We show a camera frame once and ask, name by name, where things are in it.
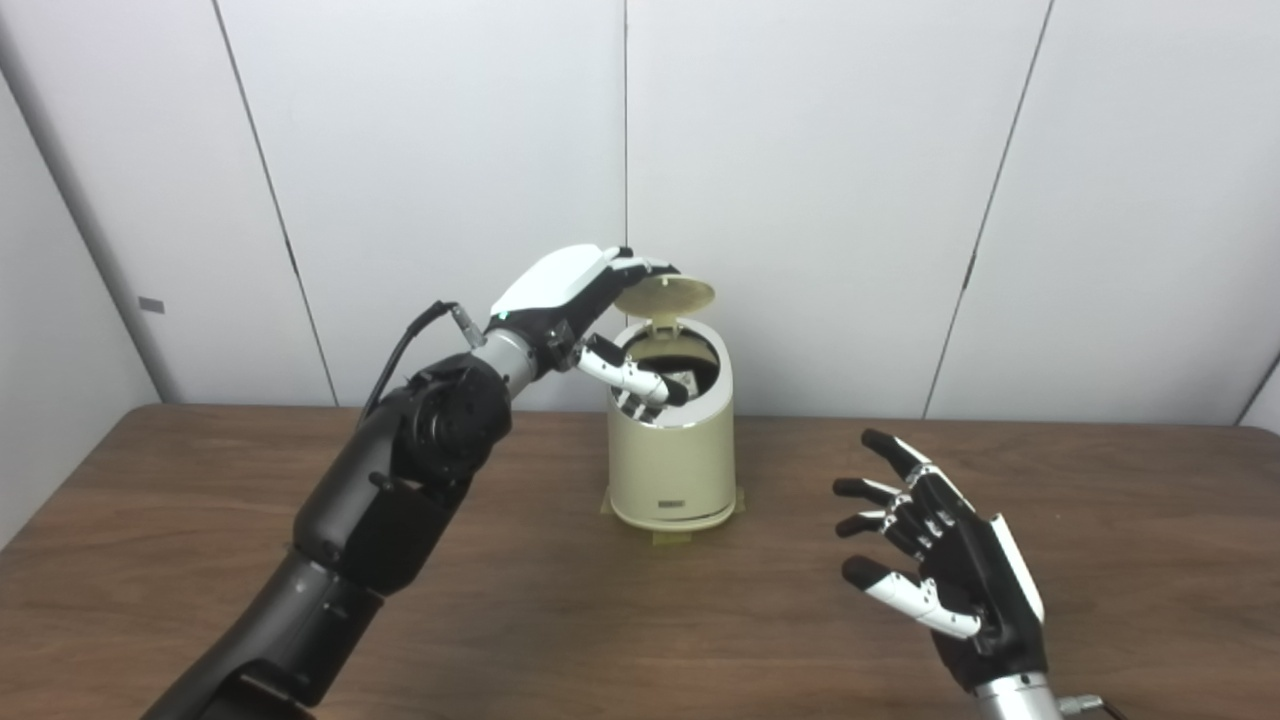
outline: robot finger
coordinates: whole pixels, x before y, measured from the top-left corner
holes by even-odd
[[[910,500],[897,503],[893,509],[893,515],[897,516],[899,525],[905,530],[915,533],[919,543],[925,548],[933,547],[933,541],[942,537],[942,530],[946,529],[945,525],[931,518],[928,512]]]
[[[861,497],[881,507],[887,506],[899,496],[896,488],[864,478],[840,478],[831,486],[831,489],[840,497]]]
[[[982,620],[977,615],[943,607],[932,579],[918,583],[860,555],[846,560],[841,574],[855,588],[937,633],[965,639],[982,629]]]
[[[897,473],[897,477],[904,480],[908,479],[911,475],[911,471],[920,465],[929,464],[929,459],[920,451],[915,450],[910,445],[906,445],[901,439],[879,430],[870,428],[863,430],[863,445],[876,455],[888,460],[893,471]]]
[[[868,530],[878,533],[884,525],[884,515],[886,512],[883,510],[868,510],[867,512],[859,512],[858,515],[845,518],[836,524],[836,536],[851,538],[858,533],[865,533]]]
[[[657,258],[640,258],[636,255],[620,255],[609,261],[609,268],[622,273],[630,283],[640,282],[653,275],[678,275],[680,270],[666,260]]]
[[[902,520],[900,515],[884,518],[884,524],[881,527],[881,534],[890,544],[919,562],[924,562],[924,553],[929,550],[929,546],[922,542],[924,532],[923,527],[914,527],[910,520]]]

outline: black cable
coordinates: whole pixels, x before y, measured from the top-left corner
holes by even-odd
[[[401,336],[399,342],[396,343],[396,350],[392,350],[392,356],[387,359],[387,365],[383,368],[383,374],[378,377],[378,382],[374,383],[374,392],[369,393],[369,400],[365,401],[365,409],[360,411],[360,420],[356,424],[365,421],[365,418],[374,411],[378,406],[378,401],[383,398],[383,391],[387,389],[387,382],[392,379],[392,374],[396,372],[396,365],[399,364],[399,359],[404,355],[404,350],[408,343],[413,342],[417,333],[422,332],[426,325],[430,325],[439,318],[447,315],[449,310],[457,307],[457,302],[443,302],[436,300],[430,307],[428,307],[421,315],[413,319],[412,323],[404,328],[404,334]]]
[[[1125,717],[1124,712],[1120,712],[1119,707],[1111,705],[1105,700],[1102,701],[1102,711],[1115,717],[1115,720],[1129,720],[1128,717]]]

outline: robotic hand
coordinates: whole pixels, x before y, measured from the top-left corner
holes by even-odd
[[[919,577],[855,555],[844,577],[858,589],[929,628],[938,656],[988,720],[1060,720],[1044,674],[1044,606],[1005,519],[982,519],[946,474],[901,439],[877,430],[863,445],[892,465],[905,489],[861,478],[835,492],[881,510],[836,525],[873,530],[919,561]]]
[[[640,370],[590,325],[630,286],[677,270],[630,249],[579,245],[530,268],[481,333],[436,302],[401,338],[355,434],[298,511],[285,559],[236,624],[146,720],[310,719],[388,596],[426,564],[471,479],[511,430],[511,401],[575,366],[660,410],[685,387]],[[387,392],[404,348],[452,314],[471,345]]]

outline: trash can lid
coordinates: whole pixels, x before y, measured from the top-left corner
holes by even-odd
[[[654,275],[622,291],[614,307],[627,315],[649,318],[654,327],[673,328],[676,318],[689,315],[716,300],[712,286],[689,275]]]

